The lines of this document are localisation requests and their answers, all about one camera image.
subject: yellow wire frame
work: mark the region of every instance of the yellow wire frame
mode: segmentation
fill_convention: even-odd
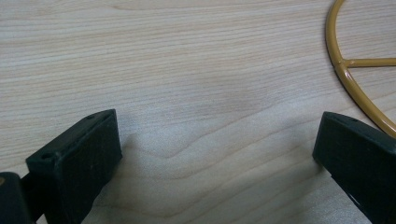
[[[344,59],[338,48],[335,33],[335,22],[338,11],[344,0],[336,0],[329,11],[326,21],[326,43],[335,73],[340,78],[346,91],[361,110],[385,133],[396,138],[396,125],[382,113],[367,97],[361,87],[350,74],[351,67],[396,66],[396,58],[383,59]]]

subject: yellow metal ring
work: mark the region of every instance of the yellow metal ring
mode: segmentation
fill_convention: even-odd
[[[396,125],[388,119],[364,94],[361,87],[350,74],[348,68],[351,67],[375,67],[375,66],[396,66],[396,58],[387,59],[344,59],[338,48],[335,34],[335,22],[338,11],[344,0],[336,0],[329,11],[326,21],[326,43],[330,59],[337,76],[340,78],[346,91],[358,104],[361,110],[385,133],[396,138]]]

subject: wood grain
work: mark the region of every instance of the wood grain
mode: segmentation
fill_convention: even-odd
[[[0,171],[116,108],[124,159],[84,223],[369,223],[311,158],[332,1],[0,1]],[[346,1],[346,57],[396,56],[396,3]],[[396,120],[395,68],[353,69]]]

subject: wooden table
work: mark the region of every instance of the wooden table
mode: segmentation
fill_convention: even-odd
[[[323,111],[372,124],[332,70],[331,4],[0,1],[0,171],[116,108],[124,158],[84,223],[369,223],[311,157]],[[345,57],[395,57],[395,21],[346,1]],[[396,120],[396,69],[352,72]]]

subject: black plastic piece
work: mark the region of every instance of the black plastic piece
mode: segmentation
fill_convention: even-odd
[[[30,173],[17,191],[33,221],[44,213],[49,224],[80,223],[121,158],[116,111],[92,114],[27,158]]]
[[[396,139],[325,112],[313,157],[373,223],[396,223]]]
[[[14,173],[0,173],[0,224],[32,224],[22,191],[20,177]]]

